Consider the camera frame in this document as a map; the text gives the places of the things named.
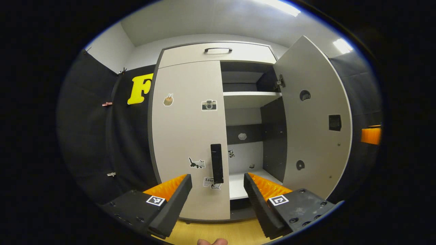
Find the ceiling light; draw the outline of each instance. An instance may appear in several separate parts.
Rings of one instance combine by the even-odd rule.
[[[353,48],[342,38],[334,41],[333,44],[339,49],[342,54],[349,53],[353,50]]]
[[[261,3],[268,4],[274,8],[280,9],[281,11],[284,11],[290,15],[293,15],[297,17],[297,15],[301,12],[300,10],[294,8],[293,6],[289,5],[288,3],[279,1],[279,0],[255,0]]]

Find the cabinet handle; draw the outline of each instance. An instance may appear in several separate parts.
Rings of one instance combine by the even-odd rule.
[[[207,53],[207,52],[209,51],[209,49],[217,49],[217,48],[206,48],[206,49],[204,50],[204,52]],[[224,49],[228,49],[228,52],[229,52],[229,53],[233,51],[233,49],[231,49],[231,48],[224,48]]]
[[[224,183],[222,174],[222,155],[221,144],[211,144],[212,172],[214,173],[214,183]]]

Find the open cabinet door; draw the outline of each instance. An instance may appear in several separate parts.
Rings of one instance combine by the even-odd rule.
[[[344,86],[324,53],[302,36],[274,64],[287,126],[283,186],[327,199],[351,148],[351,111]]]
[[[191,174],[192,189],[180,217],[230,219],[220,61],[193,62],[158,69],[151,122],[154,155],[161,181]],[[217,179],[217,172],[221,174],[221,184],[212,185],[211,182]]]

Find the white cabinet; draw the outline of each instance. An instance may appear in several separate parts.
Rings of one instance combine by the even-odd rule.
[[[280,77],[285,86],[278,88]],[[181,218],[230,219],[230,203],[247,199],[245,172],[327,198],[347,164],[352,134],[344,87],[304,36],[277,61],[268,46],[247,43],[165,49],[151,94],[157,178],[192,175]],[[207,101],[216,109],[205,110]],[[213,177],[211,144],[221,144],[220,189],[203,186]],[[192,167],[189,158],[204,165]]]

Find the white shelf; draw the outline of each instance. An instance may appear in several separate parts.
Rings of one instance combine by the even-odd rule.
[[[270,180],[276,184],[282,185],[278,179],[274,178],[271,174],[266,172],[264,169],[250,171],[250,173]],[[244,189],[244,173],[230,174],[228,176],[229,187],[230,187],[230,200],[241,199],[248,197],[247,192]]]
[[[224,108],[260,108],[271,101],[282,97],[275,92],[224,92]]]

